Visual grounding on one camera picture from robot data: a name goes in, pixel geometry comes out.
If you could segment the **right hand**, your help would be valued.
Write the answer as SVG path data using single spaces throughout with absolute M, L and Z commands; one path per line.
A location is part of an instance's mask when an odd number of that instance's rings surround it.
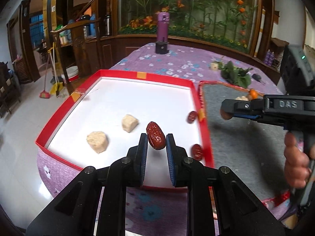
M 312 170 L 309 168 L 309 157 L 297 147 L 297 140 L 294 134 L 287 132 L 284 137 L 284 176 L 287 183 L 296 189 L 306 186 Z

